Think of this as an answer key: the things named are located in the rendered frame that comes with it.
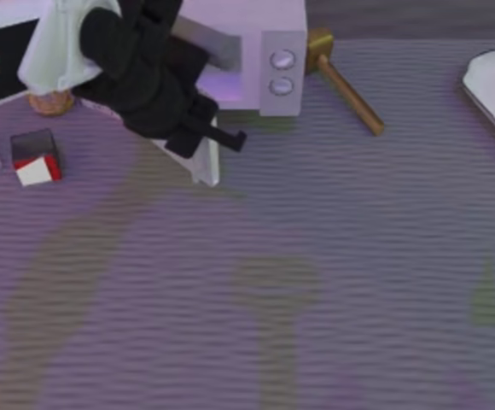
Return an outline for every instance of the microwave door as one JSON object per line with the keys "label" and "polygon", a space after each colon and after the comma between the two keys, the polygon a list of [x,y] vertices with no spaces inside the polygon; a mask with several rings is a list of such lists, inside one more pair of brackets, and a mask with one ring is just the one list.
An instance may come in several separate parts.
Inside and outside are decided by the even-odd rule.
{"label": "microwave door", "polygon": [[209,64],[228,72],[239,72],[242,67],[242,41],[239,36],[221,32],[181,15],[175,21],[172,35],[204,49]]}

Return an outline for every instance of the table surface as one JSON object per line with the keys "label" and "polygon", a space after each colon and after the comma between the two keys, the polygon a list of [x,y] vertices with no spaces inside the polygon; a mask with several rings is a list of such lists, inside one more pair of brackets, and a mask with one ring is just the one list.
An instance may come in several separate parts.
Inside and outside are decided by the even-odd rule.
{"label": "table surface", "polygon": [[345,41],[375,138],[314,75],[297,119],[221,115],[222,184],[77,107],[59,184],[0,171],[0,410],[495,410],[495,41]]}

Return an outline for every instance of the hammer head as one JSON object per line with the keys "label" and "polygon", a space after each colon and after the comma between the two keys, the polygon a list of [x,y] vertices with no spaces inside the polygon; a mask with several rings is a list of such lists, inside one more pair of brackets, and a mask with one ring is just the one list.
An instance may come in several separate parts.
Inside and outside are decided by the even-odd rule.
{"label": "hammer head", "polygon": [[312,28],[308,30],[308,49],[306,51],[306,73],[317,70],[319,56],[331,56],[333,51],[333,33],[328,28]]}

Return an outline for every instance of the brown round object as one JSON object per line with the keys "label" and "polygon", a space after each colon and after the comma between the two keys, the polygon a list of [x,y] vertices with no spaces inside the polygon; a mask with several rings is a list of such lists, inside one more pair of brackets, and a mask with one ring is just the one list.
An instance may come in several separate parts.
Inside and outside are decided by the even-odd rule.
{"label": "brown round object", "polygon": [[74,98],[70,91],[51,92],[44,96],[28,94],[27,99],[32,108],[44,116],[63,115],[71,109]]}

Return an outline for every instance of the white round object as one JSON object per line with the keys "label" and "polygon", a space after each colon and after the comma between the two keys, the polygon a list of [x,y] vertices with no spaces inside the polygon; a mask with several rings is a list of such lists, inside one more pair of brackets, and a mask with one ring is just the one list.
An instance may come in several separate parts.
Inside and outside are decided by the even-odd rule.
{"label": "white round object", "polygon": [[295,54],[289,50],[280,50],[271,56],[271,64],[278,70],[288,70],[295,65]]}
{"label": "white round object", "polygon": [[293,91],[294,83],[292,79],[281,77],[271,81],[270,89],[272,94],[277,96],[287,96]]}
{"label": "white round object", "polygon": [[18,69],[32,94],[65,91],[102,72],[79,47],[83,19],[96,7],[121,15],[118,0],[48,0]]}

